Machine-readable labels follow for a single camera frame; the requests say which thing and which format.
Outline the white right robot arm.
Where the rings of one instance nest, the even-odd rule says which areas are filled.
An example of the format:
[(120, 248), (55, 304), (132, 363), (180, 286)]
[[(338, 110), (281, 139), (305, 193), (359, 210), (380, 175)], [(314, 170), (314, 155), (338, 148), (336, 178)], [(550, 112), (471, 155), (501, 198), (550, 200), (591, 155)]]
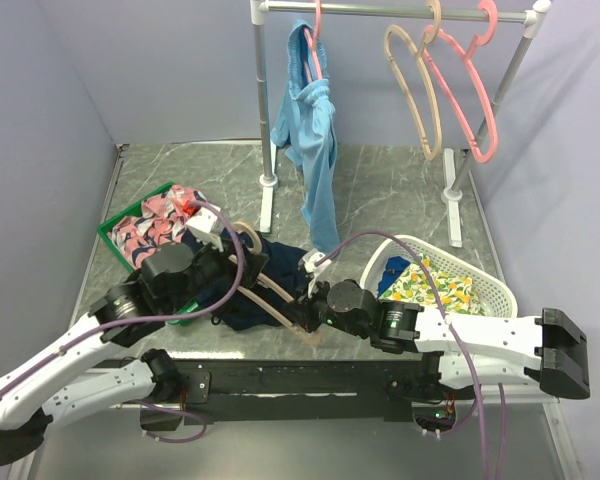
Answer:
[(328, 325), (385, 353), (437, 355), (440, 385), (535, 385), (547, 395), (590, 397), (588, 342), (562, 310), (538, 316), (441, 314), (433, 307), (380, 300), (353, 280), (319, 282), (283, 308), (307, 334)]

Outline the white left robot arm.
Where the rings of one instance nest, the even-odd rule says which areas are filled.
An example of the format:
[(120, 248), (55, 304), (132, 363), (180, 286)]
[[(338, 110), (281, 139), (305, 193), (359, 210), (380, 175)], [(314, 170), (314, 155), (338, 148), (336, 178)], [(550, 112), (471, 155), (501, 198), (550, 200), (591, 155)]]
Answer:
[(241, 272), (251, 286), (268, 261), (245, 250), (233, 263), (232, 247), (193, 251), (167, 244), (112, 287), (75, 325), (33, 358), (0, 377), (0, 466), (35, 451), (53, 429), (101, 409), (134, 400), (163, 402), (180, 394), (184, 380), (165, 350), (152, 349), (108, 374), (81, 375), (161, 329), (216, 281)]

